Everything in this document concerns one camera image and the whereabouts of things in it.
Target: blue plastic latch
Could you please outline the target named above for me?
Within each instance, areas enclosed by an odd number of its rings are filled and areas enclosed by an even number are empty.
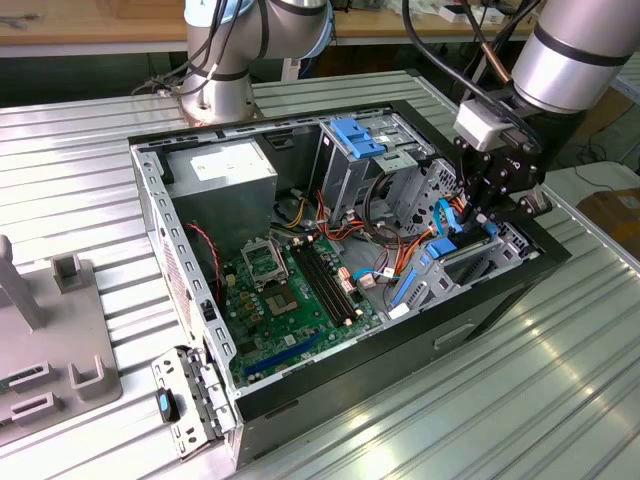
[[[496,227],[495,223],[485,222],[483,228],[484,228],[484,231],[489,234],[491,239],[494,239],[498,236],[498,227]]]
[[[367,133],[367,129],[353,118],[331,120],[331,127],[356,158],[373,157],[387,151],[384,146],[377,144]]]
[[[456,246],[448,238],[439,238],[427,245],[427,252],[429,252],[429,255],[434,259],[440,258],[447,253],[455,252],[456,250]]]
[[[418,272],[416,271],[415,268],[412,268],[411,271],[409,272],[409,275],[407,275],[407,278],[405,279],[404,283],[400,287],[400,290],[398,290],[398,293],[396,293],[396,296],[393,297],[393,300],[391,300],[391,305],[393,305],[394,307],[398,306],[398,304],[400,303],[400,300],[402,300],[402,296],[405,293],[407,293],[409,285],[411,285],[411,282],[413,282],[413,279],[416,278],[416,275],[418,275]]]
[[[162,410],[163,412],[169,410],[169,400],[167,400],[166,393],[160,395],[160,410]]]

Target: red cable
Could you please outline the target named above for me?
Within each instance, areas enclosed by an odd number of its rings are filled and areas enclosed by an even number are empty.
[[[198,232],[209,245],[209,249],[211,250],[211,254],[213,255],[213,261],[216,265],[216,301],[220,303],[220,290],[222,289],[222,285],[220,282],[220,263],[218,262],[218,250],[216,250],[214,243],[200,227],[194,225],[193,223],[187,223],[187,227],[193,228],[196,232]]]

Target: expansion slot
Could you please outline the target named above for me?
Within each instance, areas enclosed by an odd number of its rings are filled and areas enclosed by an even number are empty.
[[[291,250],[291,256],[329,314],[331,323],[338,328],[344,325],[346,320],[355,320],[357,315],[353,305],[333,279],[331,272],[313,246],[294,247]]]
[[[296,355],[300,355],[301,353],[308,352],[313,347],[313,342],[315,342],[318,338],[320,338],[320,333],[316,333],[312,337],[307,338],[304,342],[300,342],[297,345],[294,345],[291,348],[287,348],[282,352],[276,353],[264,360],[260,360],[258,363],[250,365],[244,369],[245,375],[252,375],[254,373],[262,372],[267,368],[271,368],[279,363],[285,362],[289,360],[291,357],[295,357]]]

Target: workbench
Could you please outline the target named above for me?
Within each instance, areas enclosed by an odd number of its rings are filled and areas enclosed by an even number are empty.
[[[455,135],[455,107],[405,72],[261,84],[255,94],[266,116],[406,99]],[[174,99],[149,95],[0,110],[0,232],[22,272],[72,251],[93,262],[124,389],[0,448],[11,478],[230,473],[221,448],[178,461],[148,368],[186,339],[145,235],[126,138],[185,126]],[[640,185],[619,165],[580,169],[614,188]],[[234,478],[637,476],[640,267],[572,208],[589,184],[573,170],[547,179],[557,205],[538,221],[572,253],[566,265],[489,333]]]

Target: black cable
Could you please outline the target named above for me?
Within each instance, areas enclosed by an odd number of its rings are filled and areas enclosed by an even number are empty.
[[[198,65],[197,67],[192,65],[191,62],[188,62],[189,66],[191,67],[191,71],[188,72],[182,78],[181,80],[182,82],[184,82],[187,78],[194,75],[197,71],[202,70],[204,67],[206,67],[207,62],[209,61],[209,56],[211,55],[211,46],[213,45],[213,38],[215,37],[218,29],[220,28],[220,25],[222,24],[224,14],[227,10],[227,3],[228,3],[228,0],[222,0],[222,1],[216,2],[216,7],[215,7],[215,10],[213,11],[213,19],[211,21],[211,27],[209,28],[209,35],[205,40],[205,43],[207,45],[207,51],[204,55],[204,59],[202,60],[202,63],[200,63],[200,65]]]
[[[489,9],[489,3],[485,3],[484,4],[484,10],[482,11],[482,18],[480,19],[480,29],[482,29],[482,25],[484,24],[484,19],[487,16],[487,10]],[[477,34],[473,34],[473,40],[471,40],[471,45],[473,46],[474,43],[476,43],[476,39],[478,38]],[[469,63],[467,64],[467,66],[465,67],[465,69],[462,71],[462,74],[467,76],[469,74],[469,71],[471,70],[472,66],[479,60],[479,58],[482,56],[482,47],[478,46],[478,49],[474,52],[473,57],[471,58],[471,60],[469,61]],[[449,89],[449,97],[453,97],[453,92],[454,89],[456,87],[458,82],[456,82],[455,80],[451,83],[451,88]]]
[[[238,19],[238,15],[240,13],[240,9],[241,8],[242,8],[242,1],[238,0],[238,2],[236,3],[236,8],[233,10],[233,16],[231,17],[231,21],[229,22],[229,28],[227,29],[227,32],[226,32],[225,37],[224,37],[224,40],[222,41],[222,44],[221,44],[221,47],[220,47],[220,53],[218,53],[218,58],[215,61],[215,65],[220,65],[220,62],[222,61],[222,57],[224,56],[224,52],[227,49],[227,43],[229,43],[229,38],[231,37],[231,32],[233,31],[233,27],[236,24],[236,20]],[[207,84],[209,83],[209,81],[210,81],[210,79],[207,77],[196,88],[194,88],[192,90],[189,90],[188,92],[174,93],[173,95],[176,96],[176,97],[184,97],[185,95],[193,95],[194,93],[198,93],[204,87],[206,87]]]
[[[511,35],[515,31],[515,28],[518,26],[518,23],[522,21],[524,17],[526,17],[531,11],[538,6],[540,0],[529,0],[528,2],[524,1],[518,7],[518,10],[514,14],[514,16],[509,20],[509,22],[498,32],[496,37],[491,42],[493,47],[493,51],[498,55],[504,46],[509,43],[511,39]],[[480,72],[480,76],[478,77],[478,83],[482,83],[484,76],[487,73],[487,66],[485,65]]]
[[[520,4],[520,7],[518,7],[516,13],[513,15],[513,17],[511,17],[511,20],[509,20],[507,24],[498,32],[496,37],[493,39],[493,42],[491,42],[491,45],[495,48],[497,47],[499,42],[505,40],[505,38],[508,39],[508,37],[511,37],[511,35],[513,34],[513,30],[515,30],[522,19],[529,15],[529,13],[531,13],[531,11],[536,8],[539,3],[540,0],[529,0],[529,2],[522,2]]]
[[[529,142],[531,142],[531,145],[529,145],[529,147],[527,148],[527,150],[529,150],[527,153],[537,154],[542,151],[542,142],[540,141],[540,137],[538,136],[536,131],[531,128],[530,125],[528,125],[522,118],[518,117],[511,110],[509,110],[501,102],[490,96],[486,91],[484,91],[474,82],[464,77],[458,70],[450,67],[442,60],[440,60],[435,52],[432,52],[431,49],[427,45],[425,45],[422,40],[420,40],[420,37],[416,33],[415,29],[413,28],[413,24],[411,23],[411,16],[409,14],[409,0],[402,0],[402,20],[404,22],[405,29],[407,30],[409,39],[415,45],[418,51],[420,51],[420,53],[427,57],[427,59],[429,59],[431,63],[433,63],[444,73],[467,87],[467,89],[474,93],[477,99],[494,115],[500,117],[501,120],[510,122],[524,135],[526,135],[529,139]]]
[[[487,42],[487,37],[484,36],[484,33],[482,33],[482,28],[480,28],[480,25],[478,25],[478,22],[476,21],[476,17],[473,15],[473,12],[471,11],[471,7],[469,6],[469,2],[467,0],[460,0],[460,4],[462,5],[462,9],[464,10],[464,14],[467,16],[467,18],[469,19],[469,23],[471,24],[471,28],[473,29],[474,32],[474,42],[475,42],[475,37],[478,37],[478,39],[480,40],[480,43],[488,43]],[[487,7],[484,7],[484,13],[482,14],[482,20],[481,22],[484,21],[484,16],[487,13]]]
[[[224,2],[224,7],[226,9],[226,4],[227,4],[227,0],[223,0]],[[200,45],[200,47],[198,47],[198,49],[193,53],[193,55],[191,55],[191,57],[187,58],[187,60],[180,65],[179,67],[174,68],[173,70],[171,70],[168,73],[165,73],[163,75],[158,75],[158,76],[154,76],[152,78],[150,78],[149,80],[147,80],[146,82],[144,82],[142,85],[140,85],[139,87],[136,87],[135,89],[133,89],[133,91],[131,92],[131,95],[135,95],[136,93],[138,93],[140,90],[144,89],[144,88],[149,88],[151,87],[153,90],[155,90],[156,86],[162,86],[164,88],[171,88],[170,85],[166,84],[167,79],[169,79],[170,77],[172,77],[173,75],[176,75],[178,73],[180,73],[181,71],[185,70],[187,67],[189,67],[190,65],[192,65],[191,62],[193,62],[196,58],[198,58],[198,56],[204,52],[205,49],[207,49],[207,54],[206,54],[206,59],[209,58],[209,52],[211,49],[211,41],[213,40],[213,37],[215,35],[215,32],[217,31],[217,28],[220,26],[220,21],[222,20],[222,15],[224,15],[224,11],[223,14],[220,15],[220,3],[221,2],[216,2],[216,6],[215,9],[213,11],[213,16],[211,18],[211,25],[209,26],[209,35],[207,36],[207,39],[202,42],[202,45]],[[181,80],[178,80],[177,83],[184,81],[185,78],[188,78],[189,75],[191,75],[192,73],[188,73],[187,76],[183,77]]]
[[[611,188],[609,185],[603,185],[601,183],[594,183],[591,180],[588,180],[586,178],[584,178],[582,175],[580,175],[580,173],[578,172],[578,167],[576,165],[573,166],[573,170],[576,173],[576,176],[578,178],[581,178],[582,180],[584,180],[585,182],[587,182],[589,185],[596,187],[596,188],[608,188],[610,191],[614,191],[613,188]]]

